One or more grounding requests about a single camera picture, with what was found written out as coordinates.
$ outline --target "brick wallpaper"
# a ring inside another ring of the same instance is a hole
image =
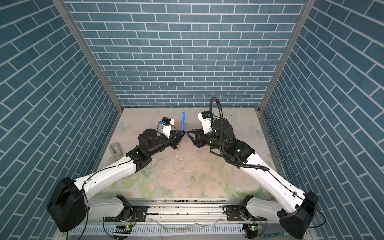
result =
[[[0,0],[0,239],[45,239],[57,180],[90,173],[117,110],[50,0]]]
[[[303,2],[66,1],[125,107],[258,107]]]
[[[384,239],[383,56],[384,1],[317,0],[266,107],[319,239]]]

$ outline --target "black cable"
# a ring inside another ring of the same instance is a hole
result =
[[[116,239],[116,238],[112,237],[111,235],[109,235],[109,233],[107,233],[107,231],[105,230],[105,227],[104,227],[104,218],[103,218],[103,229],[104,229],[104,232],[105,232],[108,236],[110,236],[110,237],[113,238],[113,239]]]
[[[134,212],[135,213],[135,223],[133,224],[133,226],[132,227],[134,227],[135,225],[136,225],[136,218],[137,218],[137,214],[136,214],[136,212]]]
[[[219,149],[220,149],[220,155],[224,158],[224,160],[233,165],[233,166],[236,166],[236,167],[247,167],[247,168],[253,168],[253,169],[260,169],[260,170],[264,170],[264,171],[268,171],[269,168],[265,167],[265,166],[259,166],[259,165],[253,165],[253,164],[239,164],[239,163],[235,163],[235,162],[232,162],[231,160],[227,159],[227,156],[224,154],[224,150],[223,150],[223,145],[222,145],[222,141],[223,141],[223,110],[221,108],[221,104],[219,102],[219,100],[216,98],[216,97],[212,97],[211,98],[211,101],[209,102],[209,112],[210,112],[210,115],[211,115],[211,124],[213,123],[213,113],[212,113],[212,103],[213,101],[216,102],[217,104],[217,107],[218,107],[218,113],[220,115],[220,134],[219,134]]]
[[[177,128],[176,128],[175,126],[173,126],[172,124],[170,124],[170,125],[171,125],[172,127],[174,127],[176,131],[178,131]]]
[[[159,122],[159,124],[157,125],[156,131],[157,131],[158,133],[161,133],[161,132],[159,132],[159,125],[160,125],[160,122]]]
[[[260,237],[261,235],[263,235],[264,232],[265,232],[265,230],[266,230],[267,225],[268,225],[268,219],[266,219],[266,221],[265,221],[265,227],[262,226],[263,231],[262,231],[259,235],[255,236],[253,239],[255,239],[255,238]]]
[[[132,159],[129,160],[128,162],[122,162],[122,163],[120,163],[120,164],[113,165],[113,166],[110,166],[110,167],[106,167],[106,168],[103,168],[103,169],[100,169],[100,170],[94,172],[91,176],[89,176],[89,177],[87,178],[87,180],[84,181],[83,185],[81,186],[81,189],[84,190],[84,185],[85,185],[85,184],[87,183],[87,181],[88,181],[91,177],[93,177],[96,173],[98,173],[98,172],[100,172],[100,171],[103,171],[103,170],[106,170],[106,169],[108,169],[108,168],[112,168],[112,167],[120,166],[120,165],[125,164],[125,163],[129,163],[130,161],[132,161]],[[87,196],[85,195],[84,192],[83,192],[83,195],[84,195],[84,197],[85,197],[85,200],[87,200],[87,219],[86,219],[86,221],[85,221],[85,226],[84,226],[83,232],[81,233],[80,237],[79,237],[77,240],[79,240],[79,239],[83,236],[83,234],[84,234],[84,232],[85,232],[85,229],[87,228],[87,224],[88,224],[89,202],[88,202],[88,198],[87,198]]]
[[[327,218],[324,216],[324,214],[323,214],[321,211],[319,211],[317,208],[315,208],[314,206],[312,206],[312,204],[310,204],[310,203],[307,202],[306,200],[302,199],[299,195],[297,195],[295,192],[293,192],[291,189],[289,189],[286,185],[284,185],[282,182],[280,182],[280,180],[277,179],[277,177],[275,177],[275,175],[273,175],[270,171],[268,171],[268,172],[269,172],[269,174],[271,174],[272,177],[274,177],[274,178],[275,178],[281,185],[283,185],[283,187],[285,187],[285,188],[286,188],[288,191],[290,191],[293,195],[295,195],[295,196],[297,196],[298,198],[300,198],[301,200],[303,200],[303,202],[307,203],[309,206],[311,206],[312,208],[314,208],[318,213],[320,213],[320,214],[323,216],[324,221],[323,221],[321,224],[319,224],[319,225],[317,225],[317,226],[314,226],[314,227],[309,227],[309,228],[317,228],[317,227],[323,226],[323,225],[327,222]]]
[[[155,139],[155,140],[156,140],[156,141],[158,141],[158,142],[164,142],[164,141],[162,141],[162,140],[160,140],[160,139],[157,139],[157,138],[151,137],[150,135],[147,135],[147,137],[149,137],[149,138],[152,138],[152,139]]]
[[[214,114],[214,117],[217,117],[217,119],[219,119],[219,117],[216,116],[215,114]],[[227,122],[229,122],[228,119],[226,119],[226,118],[223,118],[223,119],[224,119],[224,120],[227,120]]]
[[[103,168],[103,169],[100,169],[100,170],[94,172],[92,175],[89,176],[89,178],[87,178],[87,180],[84,181],[83,185],[81,186],[81,189],[84,190],[84,185],[85,185],[85,184],[87,183],[87,181],[88,181],[91,177],[93,177],[96,173],[101,172],[101,171],[106,170],[106,169],[109,169],[109,168],[113,168],[113,167],[116,167],[116,166],[120,166],[120,165],[125,164],[125,163],[129,163],[130,161],[132,161],[132,159],[130,159],[128,162],[122,162],[122,163],[119,163],[119,164],[117,164],[117,165],[113,165],[113,166],[110,166],[110,167],[106,167],[106,168]]]

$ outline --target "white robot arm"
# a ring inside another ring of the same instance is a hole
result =
[[[220,118],[213,117],[213,101],[217,103]],[[289,183],[271,169],[247,143],[236,139],[231,124],[223,118],[217,98],[211,99],[210,110],[199,113],[198,118],[203,128],[187,132],[193,144],[197,147],[210,146],[211,153],[251,175],[277,200],[261,200],[248,195],[239,204],[241,217],[264,217],[278,221],[289,234],[301,239],[317,210],[318,196],[312,191],[304,193]]]
[[[91,199],[96,193],[117,180],[138,172],[152,161],[152,155],[167,147],[177,148],[185,131],[171,130],[174,119],[163,118],[162,135],[155,129],[147,129],[139,135],[139,145],[117,162],[97,172],[71,180],[60,180],[47,205],[61,232],[79,225],[84,218],[118,217],[125,221],[131,216],[131,204],[124,196],[112,199]]]

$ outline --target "floral tabletop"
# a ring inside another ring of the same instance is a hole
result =
[[[201,128],[197,114],[208,108],[125,108],[109,144],[120,144],[123,154],[138,143],[138,136],[147,128],[156,128],[163,117],[175,119],[181,128],[181,112],[185,112],[184,130]],[[224,108],[237,139],[246,142],[273,169],[275,165],[253,108]],[[101,169],[113,163],[107,150]],[[163,198],[243,198],[252,194],[270,199],[271,195],[255,179],[209,152],[197,148],[184,136],[177,150],[166,148],[152,156],[152,162],[139,172],[124,177],[98,193],[95,199],[124,195],[132,199]]]

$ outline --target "blue marker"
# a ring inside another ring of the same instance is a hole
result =
[[[181,131],[184,130],[185,112],[181,113]]]

